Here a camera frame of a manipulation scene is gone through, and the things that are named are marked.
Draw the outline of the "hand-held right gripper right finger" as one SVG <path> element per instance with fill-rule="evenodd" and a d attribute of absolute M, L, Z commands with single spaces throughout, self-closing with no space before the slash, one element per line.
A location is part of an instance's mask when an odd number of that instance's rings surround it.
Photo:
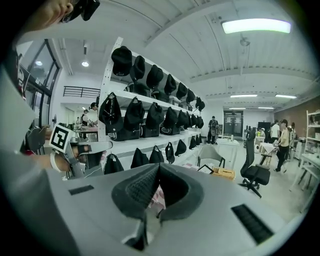
<path fill-rule="evenodd" d="M 160 163 L 158 174 L 165 201 L 165 209 L 159 214 L 160 222 L 183 220 L 191 216 L 203 202 L 202 185 L 187 175 L 181 166 Z"/>

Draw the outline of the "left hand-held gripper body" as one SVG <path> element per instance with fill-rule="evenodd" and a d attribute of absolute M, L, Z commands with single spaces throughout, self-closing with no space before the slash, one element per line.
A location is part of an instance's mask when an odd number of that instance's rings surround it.
<path fill-rule="evenodd" d="M 53 152 L 50 153 L 51 166 L 59 171 L 62 170 L 56 163 L 56 156 L 60 156 L 68 163 L 68 171 L 72 173 L 74 177 L 83 177 L 85 174 L 86 164 L 79 161 L 78 157 L 81 154 L 87 154 L 85 145 L 80 145 L 78 142 L 73 142 L 73 131 L 56 124 L 53 128 L 49 139 L 49 145 Z"/>

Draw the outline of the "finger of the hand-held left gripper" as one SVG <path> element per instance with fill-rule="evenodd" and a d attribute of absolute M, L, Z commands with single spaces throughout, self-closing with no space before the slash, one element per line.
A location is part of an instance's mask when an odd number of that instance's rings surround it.
<path fill-rule="evenodd" d="M 87 145 L 89 148 L 88 154 L 96 154 L 113 148 L 112 141 L 89 142 Z"/>

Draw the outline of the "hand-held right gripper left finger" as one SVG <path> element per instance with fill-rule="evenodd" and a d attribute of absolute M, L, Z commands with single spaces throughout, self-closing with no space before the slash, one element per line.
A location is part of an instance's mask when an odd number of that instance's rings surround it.
<path fill-rule="evenodd" d="M 146 209 L 160 185 L 159 166 L 158 163 L 140 166 L 137 174 L 116 184 L 111 192 L 118 210 L 137 223 L 135 234 L 124 243 L 139 251 L 148 245 Z"/>

